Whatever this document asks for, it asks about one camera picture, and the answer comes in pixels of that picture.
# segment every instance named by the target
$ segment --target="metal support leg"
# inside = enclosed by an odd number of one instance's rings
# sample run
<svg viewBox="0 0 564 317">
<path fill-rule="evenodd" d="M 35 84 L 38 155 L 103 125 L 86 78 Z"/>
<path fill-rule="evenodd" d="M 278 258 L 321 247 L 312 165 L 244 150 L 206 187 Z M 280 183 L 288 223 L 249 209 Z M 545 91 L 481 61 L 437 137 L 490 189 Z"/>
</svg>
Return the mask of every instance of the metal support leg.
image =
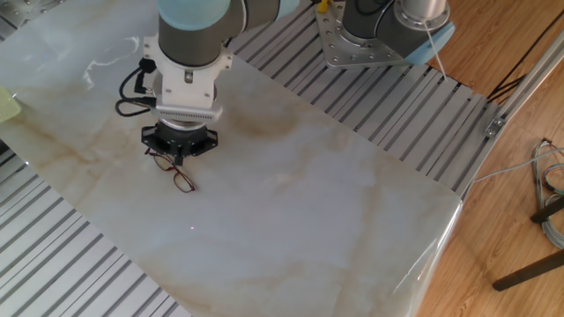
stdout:
<svg viewBox="0 0 564 317">
<path fill-rule="evenodd" d="M 519 269 L 508 276 L 500 278 L 493 283 L 493 288 L 496 291 L 504 291 L 522 282 L 528 281 L 533 277 L 543 275 L 553 269 L 557 269 L 564 265 L 564 250 L 555 254 L 549 255 L 546 258 L 534 262 L 528 267 Z"/>
<path fill-rule="evenodd" d="M 563 209 L 564 209 L 564 197 L 559 198 L 553 203 L 550 203 L 548 206 L 544 207 L 542 210 L 539 210 L 536 214 L 532 215 L 531 221 L 534 222 L 535 224 L 540 224 L 546 221 L 553 214 Z"/>
</svg>

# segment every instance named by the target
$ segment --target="marble table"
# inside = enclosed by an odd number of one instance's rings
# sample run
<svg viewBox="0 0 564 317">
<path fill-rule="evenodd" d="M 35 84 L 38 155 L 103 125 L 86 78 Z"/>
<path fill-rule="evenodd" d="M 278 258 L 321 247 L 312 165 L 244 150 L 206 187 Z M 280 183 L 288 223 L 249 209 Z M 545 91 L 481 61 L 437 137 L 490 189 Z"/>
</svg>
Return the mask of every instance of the marble table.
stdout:
<svg viewBox="0 0 564 317">
<path fill-rule="evenodd" d="M 414 315 L 460 198 L 237 58 L 183 194 L 144 155 L 154 118 L 113 109 L 156 12 L 76 0 L 12 35 L 0 137 L 196 317 Z"/>
</svg>

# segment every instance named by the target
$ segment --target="black wire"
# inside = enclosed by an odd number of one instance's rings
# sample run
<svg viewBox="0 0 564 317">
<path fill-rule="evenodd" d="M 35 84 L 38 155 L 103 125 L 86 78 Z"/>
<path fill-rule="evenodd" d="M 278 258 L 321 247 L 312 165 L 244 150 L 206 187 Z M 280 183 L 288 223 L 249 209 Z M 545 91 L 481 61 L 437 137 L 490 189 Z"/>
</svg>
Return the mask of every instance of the black wire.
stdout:
<svg viewBox="0 0 564 317">
<path fill-rule="evenodd" d="M 133 117 L 133 116 L 136 116 L 136 115 L 140 115 L 140 114 L 146 114 L 146 113 L 148 113 L 149 111 L 151 111 L 151 109 L 148 107 L 147 109 L 143 109 L 143 110 L 141 110 L 141 111 L 137 111 L 137 112 L 134 112 L 134 113 L 125 114 L 125 113 L 121 110 L 121 108 L 120 108 L 121 105 L 124 104 L 124 103 L 130 103 L 130 104 L 132 104 L 132 105 L 136 105 L 136 106 L 140 106 L 140 107 L 144 107 L 144 106 L 141 106 L 141 105 L 139 105 L 139 104 L 133 103 L 131 100 L 119 100 L 119 101 L 117 101 L 117 102 L 115 103 L 115 111 L 117 112 L 117 114 L 119 114 L 120 116 L 125 117 L 125 118 L 130 118 L 130 117 Z"/>
<path fill-rule="evenodd" d="M 127 97 L 125 95 L 125 93 L 123 92 L 123 90 L 125 89 L 125 86 L 129 83 L 129 81 L 135 77 L 138 73 L 142 72 L 143 70 L 141 69 L 141 67 L 137 68 L 136 70 L 133 70 L 133 72 L 131 74 L 129 74 L 122 82 L 122 84 L 120 85 L 120 89 L 119 89 L 119 93 L 120 93 L 120 97 L 122 97 L 120 100 L 118 100 L 115 103 L 115 111 L 117 112 L 117 114 L 119 114 L 122 117 L 125 118 L 130 118 L 136 115 L 140 115 L 140 114 L 146 114 L 148 112 L 151 111 L 151 105 L 149 104 L 152 100 L 152 98 L 150 97 L 144 97 L 144 98 L 130 98 Z M 121 110 L 121 106 L 124 103 L 129 103 L 131 105 L 135 105 L 135 106 L 139 106 L 139 107 L 146 107 L 146 109 L 140 110 L 140 111 L 136 111 L 134 113 L 128 113 L 125 114 L 122 110 Z"/>
<path fill-rule="evenodd" d="M 137 68 L 136 70 L 133 70 L 133 72 L 132 72 L 129 76 L 127 76 L 127 77 L 125 78 L 125 80 L 123 80 L 122 84 L 120 85 L 120 97 L 122 97 L 122 99 L 125 99 L 125 100 L 126 100 L 126 99 L 133 99 L 133 98 L 126 97 L 125 94 L 123 93 L 123 90 L 125 89 L 125 85 L 126 85 L 127 83 L 129 83 L 129 81 L 130 81 L 135 75 L 137 75 L 138 72 L 140 72 L 140 71 L 141 71 L 141 67 Z"/>
<path fill-rule="evenodd" d="M 489 98 L 489 103 L 494 102 L 496 99 L 503 97 L 506 93 L 511 92 L 512 90 L 514 90 L 515 88 L 517 88 L 519 86 L 519 84 L 521 84 L 521 82 L 523 81 L 523 77 L 520 77 L 517 80 L 512 81 L 511 83 L 504 85 L 502 90 L 500 90 L 499 92 L 497 92 L 494 96 Z"/>
<path fill-rule="evenodd" d="M 516 69 L 519 67 L 519 65 L 521 65 L 523 63 L 523 61 L 525 60 L 525 58 L 531 53 L 531 51 L 538 45 L 538 43 L 540 42 L 540 40 L 542 40 L 542 38 L 548 33 L 548 31 L 550 31 L 551 28 L 553 28 L 553 26 L 556 24 L 556 22 L 558 22 L 558 20 L 560 18 L 562 18 L 562 16 L 564 15 L 564 10 L 562 10 L 560 12 L 560 14 L 554 18 L 553 22 L 551 22 L 545 29 L 545 31 L 543 31 L 535 40 L 534 43 L 532 43 L 531 47 L 529 48 L 529 50 L 527 50 L 527 52 L 523 55 L 523 57 L 521 57 L 521 59 L 519 60 L 519 62 L 517 62 L 515 64 L 515 66 L 513 67 L 513 69 L 511 69 L 508 73 L 508 75 L 502 79 L 502 81 L 500 81 L 500 83 L 493 89 L 493 91 L 489 94 L 489 96 L 487 96 L 488 99 L 491 99 L 496 93 L 498 93 L 500 90 L 503 89 L 503 87 L 501 87 L 506 80 L 509 79 L 509 77 L 511 77 L 511 75 L 516 71 Z"/>
<path fill-rule="evenodd" d="M 229 46 L 229 44 L 231 44 L 231 41 L 233 40 L 232 37 L 230 37 L 225 43 L 223 43 L 223 47 L 227 48 Z"/>
<path fill-rule="evenodd" d="M 379 1 L 377 1 L 377 0 L 374 0 L 374 2 L 375 2 L 375 4 L 378 4 L 378 5 L 380 5 L 380 6 L 378 7 L 378 9 L 375 9 L 375 10 L 373 10 L 373 11 L 363 11 L 363 10 L 360 8 L 359 0 L 355 0 L 355 1 L 354 1 L 354 6 L 356 7 L 356 11 L 358 11 L 358 12 L 360 13 L 360 15 L 369 16 L 369 15 L 373 15 L 373 14 L 375 14 L 375 13 L 377 13 L 377 12 L 380 12 L 380 11 L 382 10 L 382 7 L 388 3 L 388 1 L 386 1 L 386 0 L 383 1 L 383 2 L 379 2 Z"/>
</svg>

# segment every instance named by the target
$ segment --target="wooden floor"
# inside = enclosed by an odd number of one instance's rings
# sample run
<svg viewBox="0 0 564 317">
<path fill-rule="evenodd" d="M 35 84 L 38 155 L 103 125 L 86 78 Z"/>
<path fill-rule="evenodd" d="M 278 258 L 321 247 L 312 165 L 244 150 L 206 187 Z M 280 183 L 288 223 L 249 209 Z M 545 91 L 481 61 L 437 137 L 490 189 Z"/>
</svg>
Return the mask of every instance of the wooden floor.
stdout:
<svg viewBox="0 0 564 317">
<path fill-rule="evenodd" d="M 460 19 L 459 37 L 443 50 L 443 61 L 452 77 L 483 94 L 493 90 L 564 9 L 561 0 L 450 3 L 453 12 L 458 12 L 453 13 L 453 19 Z M 520 74 L 532 67 L 562 29 L 564 21 L 547 34 L 520 67 Z M 530 159 L 543 137 L 564 147 L 564 64 L 509 123 L 479 175 Z M 552 156 L 540 166 L 557 161 L 564 158 Z M 564 268 L 504 292 L 491 286 L 497 278 L 557 251 L 540 226 L 529 220 L 537 210 L 535 188 L 531 167 L 474 185 L 419 317 L 564 316 Z M 564 212 L 556 215 L 554 222 L 564 230 Z"/>
<path fill-rule="evenodd" d="M 564 10 L 564 0 L 449 0 L 449 5 L 456 32 L 440 53 L 442 63 L 449 76 L 485 96 Z M 564 18 L 512 78 L 529 71 L 562 29 Z"/>
</svg>

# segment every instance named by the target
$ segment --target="cable connector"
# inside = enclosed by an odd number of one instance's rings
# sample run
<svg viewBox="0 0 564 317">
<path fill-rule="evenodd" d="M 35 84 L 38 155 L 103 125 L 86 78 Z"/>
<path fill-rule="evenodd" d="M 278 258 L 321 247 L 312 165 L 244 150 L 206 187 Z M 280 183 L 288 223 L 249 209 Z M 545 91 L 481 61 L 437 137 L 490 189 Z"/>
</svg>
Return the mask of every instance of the cable connector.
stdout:
<svg viewBox="0 0 564 317">
<path fill-rule="evenodd" d="M 157 64 L 153 60 L 142 58 L 141 61 L 139 61 L 139 67 L 145 73 L 151 74 L 157 69 Z"/>
</svg>

